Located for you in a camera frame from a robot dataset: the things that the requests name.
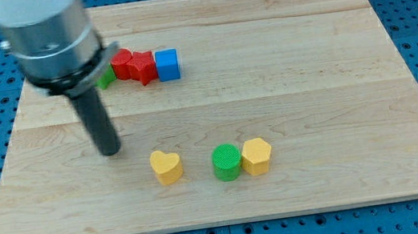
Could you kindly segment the green block behind arm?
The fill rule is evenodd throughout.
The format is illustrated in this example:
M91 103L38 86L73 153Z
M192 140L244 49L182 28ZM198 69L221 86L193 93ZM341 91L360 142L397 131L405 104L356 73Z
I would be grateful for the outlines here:
M116 74L114 74L112 65L107 65L104 73L96 81L95 86L102 90L106 90L108 86L112 84L112 82L114 82L115 80L116 80Z

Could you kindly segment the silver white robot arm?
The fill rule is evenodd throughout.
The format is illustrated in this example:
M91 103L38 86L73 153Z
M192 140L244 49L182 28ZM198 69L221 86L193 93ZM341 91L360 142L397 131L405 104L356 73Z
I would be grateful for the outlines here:
M66 96L101 155L121 141L95 89L119 45L103 43L82 0L0 0L1 48L26 80L49 96Z

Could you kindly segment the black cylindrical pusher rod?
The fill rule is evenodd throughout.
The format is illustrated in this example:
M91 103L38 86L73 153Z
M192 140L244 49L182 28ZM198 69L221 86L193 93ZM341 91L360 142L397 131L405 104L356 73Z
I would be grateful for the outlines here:
M116 154L121 141L96 89L92 87L70 102L99 153Z

